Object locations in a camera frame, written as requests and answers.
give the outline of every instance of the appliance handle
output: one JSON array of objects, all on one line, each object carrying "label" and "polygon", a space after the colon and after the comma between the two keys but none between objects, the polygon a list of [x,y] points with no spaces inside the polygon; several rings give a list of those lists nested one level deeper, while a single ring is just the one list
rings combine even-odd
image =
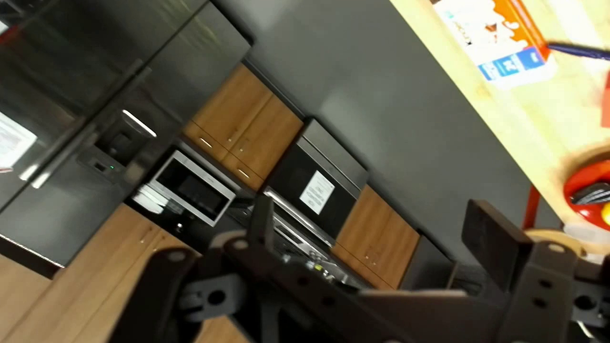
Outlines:
[{"label": "appliance handle", "polygon": [[[122,81],[128,81],[132,75],[139,71],[143,65],[141,60],[137,60],[122,77]],[[153,75],[151,69],[141,71],[120,94],[128,94],[130,90],[135,90],[139,84],[143,84]],[[32,189],[42,189],[44,183],[53,178],[53,174],[92,138],[97,134],[97,124],[109,122],[112,119],[103,117],[105,109],[101,109],[92,122],[38,174],[38,178],[31,183]]]}]

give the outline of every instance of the upper cabinet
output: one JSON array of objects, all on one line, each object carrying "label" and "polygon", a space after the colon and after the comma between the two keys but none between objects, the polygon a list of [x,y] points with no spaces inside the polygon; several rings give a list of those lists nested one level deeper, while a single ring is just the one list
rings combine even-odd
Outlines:
[{"label": "upper cabinet", "polygon": [[376,288],[398,288],[417,242],[419,235],[366,187],[336,241],[334,256]]},{"label": "upper cabinet", "polygon": [[244,65],[202,107],[185,136],[254,191],[303,122]]}]

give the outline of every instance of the black metal frame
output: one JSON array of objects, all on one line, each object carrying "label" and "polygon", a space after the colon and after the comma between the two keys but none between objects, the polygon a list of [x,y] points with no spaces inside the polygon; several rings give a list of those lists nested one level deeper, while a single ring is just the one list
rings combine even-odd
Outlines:
[{"label": "black metal frame", "polygon": [[[252,229],[217,241],[202,260],[191,250],[164,250],[149,262],[111,342],[193,342],[200,323],[231,315],[252,342],[564,342],[580,284],[604,294],[602,269],[578,273],[574,252],[534,244],[499,220],[484,202],[469,202],[469,235],[501,242],[501,273],[490,273],[507,292],[505,303],[488,303],[463,292],[376,292],[330,284],[301,265],[286,265],[271,254],[273,204],[259,199]],[[473,252],[486,267],[492,252]]]}]

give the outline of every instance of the wooden table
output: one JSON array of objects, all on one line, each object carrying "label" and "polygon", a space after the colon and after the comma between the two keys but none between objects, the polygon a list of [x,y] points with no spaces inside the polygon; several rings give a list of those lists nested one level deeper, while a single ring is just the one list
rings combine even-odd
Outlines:
[{"label": "wooden table", "polygon": [[[562,183],[581,162],[610,151],[610,130],[600,128],[610,63],[551,54],[551,79],[501,90],[486,84],[429,0],[391,2],[557,216],[581,225],[562,199]],[[524,6],[545,40],[610,48],[610,2],[524,0]]]}]

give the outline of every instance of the stainless steel appliance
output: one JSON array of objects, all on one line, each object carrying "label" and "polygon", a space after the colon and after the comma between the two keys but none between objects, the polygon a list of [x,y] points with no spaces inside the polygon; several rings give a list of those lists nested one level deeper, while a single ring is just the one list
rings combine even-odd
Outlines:
[{"label": "stainless steel appliance", "polygon": [[55,0],[0,42],[0,252],[55,267],[250,48],[206,0]]},{"label": "stainless steel appliance", "polygon": [[276,252],[324,279],[362,288],[330,248],[364,189],[368,172],[320,122],[311,121],[267,181],[275,202]]},{"label": "stainless steel appliance", "polygon": [[233,189],[181,151],[175,151],[164,162],[147,187],[210,227],[221,220],[234,199]]}]

